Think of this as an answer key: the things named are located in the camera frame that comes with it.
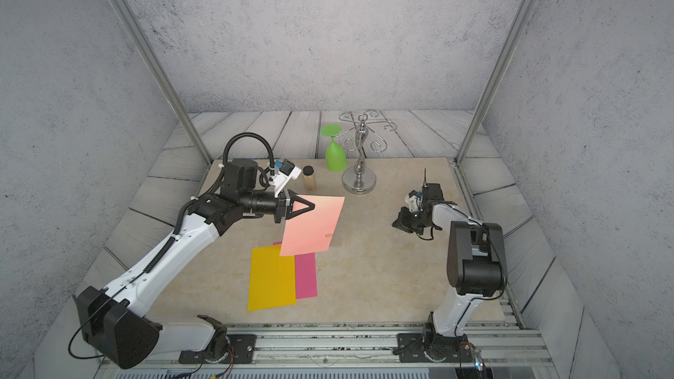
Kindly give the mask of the salmon pink paper sheet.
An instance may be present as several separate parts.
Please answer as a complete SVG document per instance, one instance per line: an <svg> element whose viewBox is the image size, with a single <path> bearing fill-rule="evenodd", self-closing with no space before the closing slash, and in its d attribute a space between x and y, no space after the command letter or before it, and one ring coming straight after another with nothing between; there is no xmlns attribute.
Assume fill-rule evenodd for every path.
<svg viewBox="0 0 674 379"><path fill-rule="evenodd" d="M286 220L281 244L281 256L295 256L327 251L344 206L344 197L300 195L315 203L315 209Z"/></svg>

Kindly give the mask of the magenta paper sheet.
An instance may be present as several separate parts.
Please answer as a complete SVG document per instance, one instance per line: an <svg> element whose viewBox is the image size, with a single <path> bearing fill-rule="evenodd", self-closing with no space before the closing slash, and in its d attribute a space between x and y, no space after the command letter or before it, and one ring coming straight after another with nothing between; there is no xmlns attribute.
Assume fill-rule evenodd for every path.
<svg viewBox="0 0 674 379"><path fill-rule="evenodd" d="M294 298L316 298L318 280L315 254L300 254L293 258L280 255L280 244L275 243L272 255L275 262L275 305L289 305L291 302L291 280L294 281Z"/></svg>

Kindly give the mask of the yellow paper sheet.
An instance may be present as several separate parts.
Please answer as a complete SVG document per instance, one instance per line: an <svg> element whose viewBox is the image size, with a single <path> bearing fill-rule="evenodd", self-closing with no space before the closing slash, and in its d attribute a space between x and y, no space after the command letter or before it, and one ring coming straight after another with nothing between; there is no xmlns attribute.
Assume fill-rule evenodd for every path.
<svg viewBox="0 0 674 379"><path fill-rule="evenodd" d="M296 304L295 259L280 253L280 246L251 251L247 302L250 312Z"/></svg>

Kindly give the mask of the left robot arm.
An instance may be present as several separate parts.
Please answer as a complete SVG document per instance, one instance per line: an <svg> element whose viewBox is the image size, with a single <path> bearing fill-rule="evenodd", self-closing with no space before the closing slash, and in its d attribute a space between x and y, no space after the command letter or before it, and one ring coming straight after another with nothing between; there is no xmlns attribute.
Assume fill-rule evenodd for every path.
<svg viewBox="0 0 674 379"><path fill-rule="evenodd" d="M256 161L223 161L213 185L181 208L175 228L126 273L107 286L86 288L74 298L84 342L123 370L149 356L181 352L197 363L233 363L227 328L200 315L191 322L159 323L147 318L154 301L203 249L242 219L266 214L276 223L314 210L314 203L285 187L310 174L291 161L263 169Z"/></svg>

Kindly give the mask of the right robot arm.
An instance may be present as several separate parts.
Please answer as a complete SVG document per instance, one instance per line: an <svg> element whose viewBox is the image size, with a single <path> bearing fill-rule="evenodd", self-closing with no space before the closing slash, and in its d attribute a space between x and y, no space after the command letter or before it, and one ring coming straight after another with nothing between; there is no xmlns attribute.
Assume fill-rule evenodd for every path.
<svg viewBox="0 0 674 379"><path fill-rule="evenodd" d="M426 229L449 237L446 274L449 291L429 316L421 345L428 350L459 346L465 326L481 303L501 298L507 287L507 262L502 227L475 219L444 198L440 184L411 191L392 226L420 239Z"/></svg>

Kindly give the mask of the wooden block with black cap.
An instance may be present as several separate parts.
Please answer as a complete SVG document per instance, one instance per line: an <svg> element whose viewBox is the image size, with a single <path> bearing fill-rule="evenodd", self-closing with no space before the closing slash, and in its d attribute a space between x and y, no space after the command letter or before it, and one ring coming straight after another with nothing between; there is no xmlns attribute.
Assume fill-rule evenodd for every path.
<svg viewBox="0 0 674 379"><path fill-rule="evenodd" d="M304 166L302 169L302 174L303 174L303 179L304 179L304 184L305 188L308 191L313 191L316 188L316 182L315 182L315 170L312 166Z"/></svg>

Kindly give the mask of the green plastic wine glass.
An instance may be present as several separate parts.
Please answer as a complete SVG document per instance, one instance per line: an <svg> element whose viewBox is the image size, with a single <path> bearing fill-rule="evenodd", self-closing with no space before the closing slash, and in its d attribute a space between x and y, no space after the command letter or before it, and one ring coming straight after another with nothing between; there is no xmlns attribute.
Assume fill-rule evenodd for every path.
<svg viewBox="0 0 674 379"><path fill-rule="evenodd" d="M326 125L321 128L321 135L330 139L326 148L326 166L331 172L342 172L348 166L345 151L336 141L341 131L342 128L337 124Z"/></svg>

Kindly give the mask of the silver metal hanger stand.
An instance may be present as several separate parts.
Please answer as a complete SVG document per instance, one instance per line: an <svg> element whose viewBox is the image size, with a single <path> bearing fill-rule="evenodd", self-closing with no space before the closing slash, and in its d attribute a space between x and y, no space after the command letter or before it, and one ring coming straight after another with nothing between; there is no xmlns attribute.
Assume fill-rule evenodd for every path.
<svg viewBox="0 0 674 379"><path fill-rule="evenodd" d="M373 129L376 124L382 124L386 132L395 132L397 125L389 121L380 110L368 109L359 112L356 116L353 112L342 112L340 122L351 123L349 130L339 133L338 138L354 132L352 138L345 140L345 146L349 152L358 152L355 164L348 168L342 175L342 185L350 193L364 195L373 191L377 184L377 176L371 168L366 166L365 145L372 133L374 139L370 142L370 150L375 154L382 154L388 149L386 139Z"/></svg>

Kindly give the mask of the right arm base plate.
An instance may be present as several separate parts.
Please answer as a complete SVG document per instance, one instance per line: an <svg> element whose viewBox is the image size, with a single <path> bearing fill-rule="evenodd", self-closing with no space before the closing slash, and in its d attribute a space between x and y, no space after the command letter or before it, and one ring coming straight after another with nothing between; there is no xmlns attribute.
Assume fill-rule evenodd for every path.
<svg viewBox="0 0 674 379"><path fill-rule="evenodd" d="M402 363L471 363L470 345L465 337L438 334L399 333L392 354Z"/></svg>

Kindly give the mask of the aluminium front rail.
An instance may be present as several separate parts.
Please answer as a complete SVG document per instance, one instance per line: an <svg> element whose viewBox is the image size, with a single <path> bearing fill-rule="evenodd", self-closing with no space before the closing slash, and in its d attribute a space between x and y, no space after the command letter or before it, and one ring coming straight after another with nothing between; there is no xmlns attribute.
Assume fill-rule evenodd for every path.
<svg viewBox="0 0 674 379"><path fill-rule="evenodd" d="M343 324L336 326L242 325L228 328L230 334L255 334L250 368L349 366L396 367L432 363L402 363L392 354L399 333L424 333L422 324ZM440 363L459 370L476 370L479 377L505 370L510 377L522 370L535 378L556 378L549 350L536 330L500 322L470 322L465 331L473 361Z"/></svg>

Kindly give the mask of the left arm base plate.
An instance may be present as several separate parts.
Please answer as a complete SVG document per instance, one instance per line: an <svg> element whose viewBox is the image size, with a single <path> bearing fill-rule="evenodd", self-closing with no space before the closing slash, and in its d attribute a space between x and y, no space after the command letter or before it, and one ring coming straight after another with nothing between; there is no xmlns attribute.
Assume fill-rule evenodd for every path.
<svg viewBox="0 0 674 379"><path fill-rule="evenodd" d="M179 364L250 364L256 348L255 334L216 333L202 351L183 351Z"/></svg>

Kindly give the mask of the right aluminium frame post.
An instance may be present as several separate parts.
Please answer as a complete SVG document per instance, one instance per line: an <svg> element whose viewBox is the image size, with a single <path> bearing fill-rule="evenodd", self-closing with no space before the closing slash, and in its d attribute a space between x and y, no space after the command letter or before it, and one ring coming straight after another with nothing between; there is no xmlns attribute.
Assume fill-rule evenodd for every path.
<svg viewBox="0 0 674 379"><path fill-rule="evenodd" d="M477 131L484 122L487 112L493 103L498 86L500 86L502 78L507 72L507 67L512 60L519 39L525 31L533 9L535 8L536 1L537 0L521 0L519 4L519 7L514 15L514 19L508 30L508 34L505 37L506 39L503 43L503 47L498 54L497 61L495 62L493 70L491 71L491 75L484 86L482 95L477 101L477 105L473 112L467 132L463 138L461 146L459 147L458 154L455 159L456 166L458 167L460 167L463 161L468 157L470 148L477 137Z"/></svg>

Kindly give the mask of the aluminium frame post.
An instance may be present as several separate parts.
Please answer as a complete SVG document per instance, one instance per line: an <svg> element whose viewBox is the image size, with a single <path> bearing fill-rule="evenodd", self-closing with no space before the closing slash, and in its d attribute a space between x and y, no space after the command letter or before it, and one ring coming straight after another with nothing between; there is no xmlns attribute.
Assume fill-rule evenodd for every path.
<svg viewBox="0 0 674 379"><path fill-rule="evenodd" d="M455 159L456 166L458 167L460 167L463 161L468 157L470 148L477 137L477 131L484 122L487 112L493 103L498 86L500 86L502 78L507 72L507 67L512 60L519 39L525 31L533 9L535 8L536 1L537 0L521 0L519 4L519 7L514 15L514 19L508 30L508 34L505 37L506 39L503 43L503 47L498 54L497 61L495 62L493 70L491 71L491 75L484 86L482 95L477 101L477 105L473 112L467 132L463 138L461 146L459 147L458 154Z"/></svg>
<svg viewBox="0 0 674 379"><path fill-rule="evenodd" d="M161 94L163 94L163 97L168 103L168 106L177 117L180 126L184 128L188 139L191 141L192 145L196 147L205 164L211 165L213 162L211 153L208 151L201 138L201 135L198 133L197 128L191 121L191 117L186 111L183 102L179 98L175 87L173 86L172 82L170 82L163 65L154 52L154 49L152 48L149 40L147 39L147 36L142 30L142 27L140 26L137 17L134 15L128 1L108 0L108 2L129 34L133 44L140 54L142 61L144 61L147 69L160 88Z"/></svg>

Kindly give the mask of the left aluminium frame post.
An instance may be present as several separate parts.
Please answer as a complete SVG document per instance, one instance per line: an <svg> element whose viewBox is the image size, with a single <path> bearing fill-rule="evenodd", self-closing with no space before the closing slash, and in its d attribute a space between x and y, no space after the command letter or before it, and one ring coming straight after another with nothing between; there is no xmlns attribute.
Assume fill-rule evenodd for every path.
<svg viewBox="0 0 674 379"><path fill-rule="evenodd" d="M192 145L196 147L205 164L211 165L213 162L211 153L208 151L201 138L201 135L198 133L197 128L191 121L191 117L186 111L183 102L179 98L175 87L173 86L172 82L170 82L163 65L154 52L154 49L152 48L149 40L147 39L147 36L142 30L142 27L140 26L137 17L134 15L128 1L108 0L108 2L129 34L133 44L140 54L142 61L144 61L147 69L160 88L161 94L163 94L163 97L168 103L168 106L177 117L180 126L184 128L188 139L191 141Z"/></svg>

